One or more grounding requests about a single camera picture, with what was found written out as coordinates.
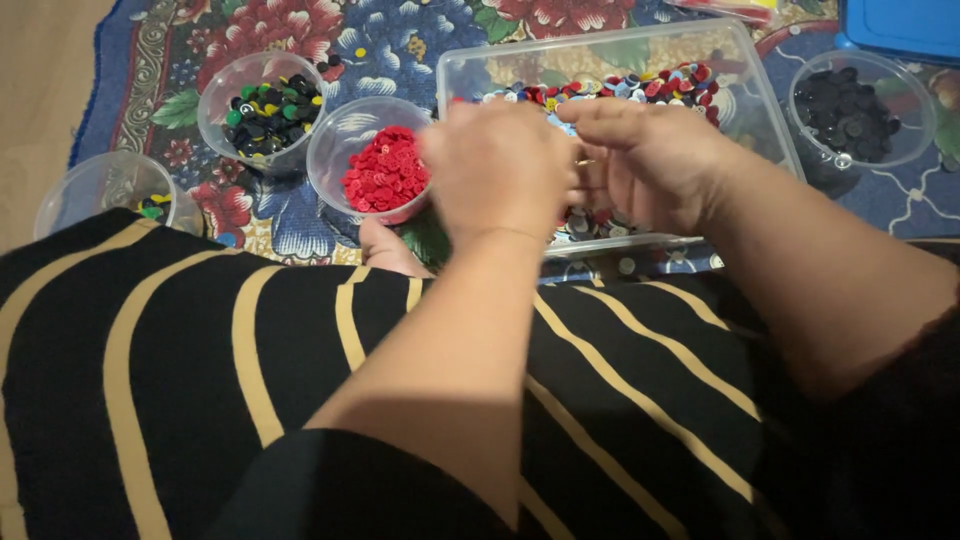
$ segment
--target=rug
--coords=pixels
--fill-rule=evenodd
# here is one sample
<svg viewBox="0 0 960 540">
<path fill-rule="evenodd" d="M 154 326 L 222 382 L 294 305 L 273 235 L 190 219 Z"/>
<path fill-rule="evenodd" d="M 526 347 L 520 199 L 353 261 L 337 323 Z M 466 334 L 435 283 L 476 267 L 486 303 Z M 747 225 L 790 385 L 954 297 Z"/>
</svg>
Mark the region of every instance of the rug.
<svg viewBox="0 0 960 540">
<path fill-rule="evenodd" d="M 752 31 L 780 99 L 805 59 L 833 48 L 838 29 L 836 0 L 785 4 L 778 28 Z M 707 17 L 662 0 L 118 0 L 97 27 L 96 81 L 70 166 L 111 150 L 147 154 L 204 210 L 211 238 L 286 264 L 359 264 L 357 223 L 326 208 L 309 182 L 256 178 L 204 144 L 196 108 L 222 67 L 271 49 L 314 61 L 336 53 L 350 61 L 324 73 L 328 110 L 371 95 L 431 110 L 445 51 Z M 360 48 L 370 53 L 352 59 Z M 960 160 L 960 71 L 902 65 L 936 98 L 935 143 L 916 160 L 864 175 L 837 202 L 900 238 L 960 235 L 960 174 L 941 167 Z M 398 232 L 429 263 L 443 262 L 445 236 L 431 212 Z M 548 261 L 543 275 L 564 281 L 611 277 L 624 266 L 647 274 L 722 264 L 706 245 L 646 248 Z"/>
</svg>

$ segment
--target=floor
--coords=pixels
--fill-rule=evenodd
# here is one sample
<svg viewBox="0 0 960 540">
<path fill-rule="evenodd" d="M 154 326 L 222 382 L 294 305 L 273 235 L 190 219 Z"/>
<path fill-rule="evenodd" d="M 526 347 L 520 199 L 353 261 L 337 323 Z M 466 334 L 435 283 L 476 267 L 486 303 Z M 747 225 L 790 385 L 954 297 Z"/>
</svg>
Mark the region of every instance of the floor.
<svg viewBox="0 0 960 540">
<path fill-rule="evenodd" d="M 113 0 L 10 2 L 0 36 L 26 54 L 0 55 L 0 253 L 33 240 L 36 209 L 66 170 L 93 84 L 93 31 Z"/>
</svg>

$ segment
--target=right hand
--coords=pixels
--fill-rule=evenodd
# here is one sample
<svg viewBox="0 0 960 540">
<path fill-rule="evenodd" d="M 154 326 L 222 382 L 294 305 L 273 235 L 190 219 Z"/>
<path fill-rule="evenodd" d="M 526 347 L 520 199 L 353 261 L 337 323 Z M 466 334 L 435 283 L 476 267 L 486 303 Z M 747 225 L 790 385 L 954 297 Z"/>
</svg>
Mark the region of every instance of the right hand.
<svg viewBox="0 0 960 540">
<path fill-rule="evenodd" d="M 603 98 L 568 101 L 557 116 L 576 124 L 595 161 L 581 174 L 581 202 L 658 233 L 699 235 L 730 172 L 759 159 L 687 108 Z"/>
</svg>

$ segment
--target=plastic container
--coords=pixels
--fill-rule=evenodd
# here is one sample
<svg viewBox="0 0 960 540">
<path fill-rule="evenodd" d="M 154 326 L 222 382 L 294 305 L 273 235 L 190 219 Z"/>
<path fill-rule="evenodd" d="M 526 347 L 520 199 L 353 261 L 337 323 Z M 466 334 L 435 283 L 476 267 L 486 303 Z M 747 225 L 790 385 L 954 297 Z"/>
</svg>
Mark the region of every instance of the plastic container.
<svg viewBox="0 0 960 540">
<path fill-rule="evenodd" d="M 34 222 L 34 240 L 108 209 L 136 210 L 151 195 L 172 194 L 165 225 L 200 236 L 204 215 L 162 165 L 147 156 L 121 151 L 101 154 L 67 171 L 47 191 Z"/>
<path fill-rule="evenodd" d="M 804 128 L 797 114 L 794 91 L 799 81 L 818 71 L 838 71 L 855 67 L 857 81 L 873 85 L 880 103 L 896 115 L 903 127 L 891 137 L 893 153 L 883 162 L 854 161 L 846 154 L 838 154 L 818 141 Z M 937 131 L 937 114 L 933 98 L 924 86 L 903 67 L 872 53 L 863 51 L 830 51 L 808 61 L 800 68 L 790 85 L 783 105 L 790 134 L 804 168 L 806 180 L 836 198 L 850 191 L 867 170 L 883 170 L 914 160 L 926 150 Z"/>
<path fill-rule="evenodd" d="M 306 147 L 310 137 L 317 132 L 317 125 L 326 114 L 326 99 L 320 107 L 320 114 L 313 122 L 310 131 L 297 142 L 282 151 L 263 158 L 243 158 L 236 148 L 224 136 L 223 125 L 230 111 L 230 100 L 240 95 L 240 90 L 246 85 L 260 85 L 274 83 L 279 77 L 289 79 L 300 74 L 307 81 L 313 83 L 323 96 L 326 96 L 326 82 L 320 72 L 306 59 L 281 51 L 269 51 L 248 55 L 233 61 L 221 69 L 210 84 L 206 86 L 204 95 L 200 98 L 197 107 L 197 125 L 204 142 L 216 150 L 221 156 L 232 160 L 243 161 L 246 165 L 265 174 L 278 176 L 292 172 L 306 170 Z"/>
<path fill-rule="evenodd" d="M 723 60 L 711 60 L 717 49 L 723 52 Z M 570 80 L 599 81 L 610 74 L 657 72 L 676 67 L 682 61 L 705 62 L 714 74 L 729 74 L 725 82 L 732 83 L 722 88 L 713 100 L 721 109 L 721 131 L 803 179 L 800 161 L 790 142 L 774 90 L 756 55 L 754 42 L 743 24 L 732 19 L 661 24 L 449 51 L 438 62 L 440 116 L 445 118 L 446 104 L 452 98 L 469 101 L 482 96 L 491 88 L 490 81 L 499 88 L 515 81 L 556 86 Z M 677 144 L 687 143 L 679 140 Z M 631 245 L 690 241 L 668 234 L 642 233 L 554 245 L 546 254 L 549 257 L 580 256 Z"/>
<path fill-rule="evenodd" d="M 430 184 L 398 209 L 364 213 L 350 207 L 340 179 L 349 169 L 350 156 L 359 154 L 383 128 L 403 126 L 418 130 L 429 124 L 426 111 L 402 99 L 374 96 L 351 101 L 315 127 L 317 132 L 310 141 L 306 158 L 310 183 L 324 202 L 346 215 L 374 217 L 384 225 L 403 223 L 426 206 Z"/>
</svg>

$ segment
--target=clear plastic cup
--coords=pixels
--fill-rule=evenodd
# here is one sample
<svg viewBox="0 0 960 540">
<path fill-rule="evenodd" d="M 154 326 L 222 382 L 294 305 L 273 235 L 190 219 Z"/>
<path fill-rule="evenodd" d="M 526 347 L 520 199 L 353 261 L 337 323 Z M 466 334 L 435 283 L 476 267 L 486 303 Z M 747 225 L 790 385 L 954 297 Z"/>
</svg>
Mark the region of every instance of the clear plastic cup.
<svg viewBox="0 0 960 540">
<path fill-rule="evenodd" d="M 819 71 L 839 71 L 844 67 L 855 67 L 859 73 L 857 81 L 874 86 L 878 101 L 890 109 L 891 117 L 896 116 L 903 123 L 890 139 L 893 152 L 880 163 L 853 160 L 850 155 L 834 152 L 816 139 L 797 114 L 797 83 Z M 916 77 L 883 57 L 855 50 L 830 51 L 805 63 L 790 85 L 783 114 L 807 181 L 833 198 L 850 191 L 867 170 L 889 169 L 914 160 L 933 141 L 937 129 L 933 99 Z"/>
<path fill-rule="evenodd" d="M 340 179 L 350 167 L 350 156 L 359 154 L 380 130 L 389 126 L 418 130 L 429 124 L 430 116 L 423 109 L 402 99 L 374 96 L 352 101 L 315 127 L 306 157 L 310 183 L 328 205 L 349 216 L 373 217 L 384 225 L 403 223 L 426 206 L 430 184 L 400 208 L 364 213 L 350 207 Z"/>
<path fill-rule="evenodd" d="M 139 201 L 167 194 L 172 196 L 165 225 L 196 236 L 203 234 L 203 213 L 162 165 L 127 151 L 95 156 L 67 171 L 47 191 L 36 213 L 34 240 L 108 209 L 136 210 Z"/>
<path fill-rule="evenodd" d="M 289 79 L 300 74 L 307 81 L 313 83 L 324 96 L 324 103 L 320 107 L 320 114 L 313 122 L 310 130 L 297 142 L 284 148 L 280 152 L 264 156 L 263 158 L 244 158 L 237 153 L 236 148 L 224 136 L 223 125 L 230 112 L 230 100 L 240 95 L 240 90 L 247 85 L 261 83 L 275 83 L 280 77 Z M 221 69 L 210 84 L 206 86 L 204 95 L 200 98 L 197 107 L 197 125 L 204 142 L 216 150 L 221 156 L 232 160 L 243 161 L 254 169 L 266 174 L 278 176 L 292 172 L 304 172 L 306 169 L 306 148 L 310 137 L 317 132 L 317 125 L 324 119 L 326 112 L 326 82 L 312 63 L 291 53 L 282 51 L 268 51 L 247 55 L 233 61 Z"/>
</svg>

